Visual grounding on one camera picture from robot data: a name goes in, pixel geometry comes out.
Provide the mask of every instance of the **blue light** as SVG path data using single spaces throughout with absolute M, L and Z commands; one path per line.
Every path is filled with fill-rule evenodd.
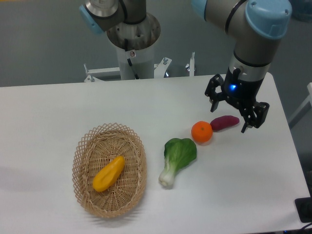
M 231 90 L 231 91 L 234 91 L 235 89 L 236 89 L 236 85 L 235 85 L 235 84 L 231 84 L 231 85 L 230 85 L 230 90 Z

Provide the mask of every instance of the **gray floor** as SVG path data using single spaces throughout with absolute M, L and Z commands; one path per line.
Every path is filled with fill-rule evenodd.
M 117 67 L 105 35 L 93 35 L 78 7 L 83 0 L 0 2 L 0 87 L 83 82 L 89 69 Z M 161 24 L 156 62 L 173 59 L 172 76 L 185 76 L 195 51 L 197 75 L 226 73 L 234 40 L 202 21 L 190 0 L 147 0 Z M 288 118 L 307 97 L 312 82 L 312 23 L 292 19 L 270 72 Z M 292 129 L 304 171 L 312 170 L 312 111 Z

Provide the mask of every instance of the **toy vegetable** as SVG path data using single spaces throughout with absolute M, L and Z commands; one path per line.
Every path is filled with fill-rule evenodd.
M 235 126 L 239 123 L 239 118 L 234 116 L 221 116 L 211 121 L 211 127 L 214 132 L 221 131 L 225 128 Z
M 111 187 L 120 176 L 123 167 L 125 166 L 125 159 L 123 156 L 117 156 L 107 164 L 93 179 L 93 188 L 97 192 L 103 192 Z
M 165 169 L 158 180 L 165 187 L 171 187 L 176 173 L 196 159 L 197 148 L 189 139 L 173 138 L 165 144 Z

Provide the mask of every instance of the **blue joint cap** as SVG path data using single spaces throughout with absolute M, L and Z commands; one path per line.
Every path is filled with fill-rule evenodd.
M 281 39 L 292 15 L 289 0 L 249 0 L 246 19 L 250 27 L 268 39 Z
M 206 10 L 207 0 L 192 0 L 192 8 L 193 10 L 205 20 L 205 10 Z
M 103 30 L 99 27 L 99 25 L 94 21 L 92 16 L 90 16 L 89 12 L 84 8 L 83 5 L 79 7 L 79 11 L 81 13 L 81 16 L 85 23 L 88 25 L 88 27 L 91 29 L 91 31 L 94 34 L 101 34 L 103 33 Z

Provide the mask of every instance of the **sweet potato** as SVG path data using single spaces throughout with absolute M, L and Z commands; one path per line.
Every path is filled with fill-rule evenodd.
M 214 132 L 220 131 L 225 128 L 235 126 L 239 123 L 239 118 L 234 116 L 221 116 L 211 121 L 210 125 Z

